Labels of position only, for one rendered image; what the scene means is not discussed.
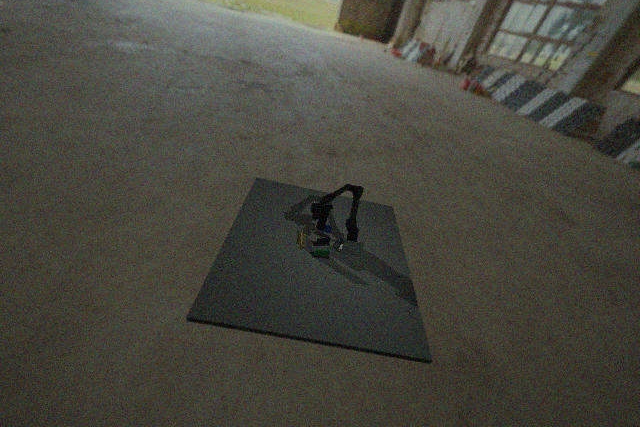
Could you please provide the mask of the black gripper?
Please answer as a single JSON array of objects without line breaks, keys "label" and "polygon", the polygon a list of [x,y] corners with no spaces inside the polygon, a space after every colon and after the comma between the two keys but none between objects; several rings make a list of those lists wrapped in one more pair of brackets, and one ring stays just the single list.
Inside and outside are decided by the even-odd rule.
[{"label": "black gripper", "polygon": [[322,213],[320,213],[320,215],[321,215],[321,220],[320,220],[320,221],[318,221],[318,223],[317,223],[317,225],[316,225],[316,228],[317,228],[317,229],[320,229],[320,230],[324,230],[324,229],[325,229],[325,226],[326,226],[326,221],[327,221],[327,218],[328,218],[328,215],[329,215],[329,214],[328,214],[328,215],[323,215]]}]

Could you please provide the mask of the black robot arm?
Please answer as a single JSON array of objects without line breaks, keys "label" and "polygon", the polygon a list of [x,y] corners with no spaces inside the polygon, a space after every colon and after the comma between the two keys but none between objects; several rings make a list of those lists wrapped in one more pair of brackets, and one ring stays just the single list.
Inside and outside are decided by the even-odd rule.
[{"label": "black robot arm", "polygon": [[321,220],[320,213],[322,213],[323,215],[328,215],[330,209],[333,209],[332,205],[324,205],[324,204],[330,203],[335,197],[337,197],[338,195],[342,194],[347,190],[350,192],[353,192],[353,203],[352,203],[350,217],[349,219],[346,219],[346,223],[345,223],[346,228],[348,230],[347,240],[357,242],[357,235],[358,235],[359,229],[356,227],[357,226],[356,215],[357,215],[359,200],[364,191],[362,186],[346,184],[345,186],[336,190],[335,192],[328,194],[326,196],[323,196],[320,203],[312,203],[311,213],[313,213],[312,214],[313,220],[319,219],[320,221]]}]

